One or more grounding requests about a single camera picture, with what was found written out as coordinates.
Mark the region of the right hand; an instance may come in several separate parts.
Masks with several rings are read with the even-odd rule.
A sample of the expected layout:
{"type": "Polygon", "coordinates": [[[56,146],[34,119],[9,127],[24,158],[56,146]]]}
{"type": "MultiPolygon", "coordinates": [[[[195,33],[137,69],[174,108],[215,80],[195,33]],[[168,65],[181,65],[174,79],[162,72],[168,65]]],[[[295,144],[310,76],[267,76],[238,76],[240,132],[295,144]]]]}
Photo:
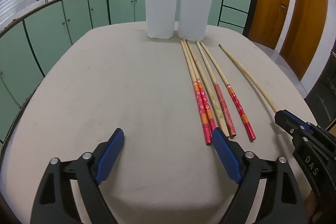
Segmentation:
{"type": "Polygon", "coordinates": [[[319,213],[317,212],[317,199],[313,191],[310,192],[305,200],[305,213],[307,220],[311,223],[315,223],[319,218],[319,213]]]}

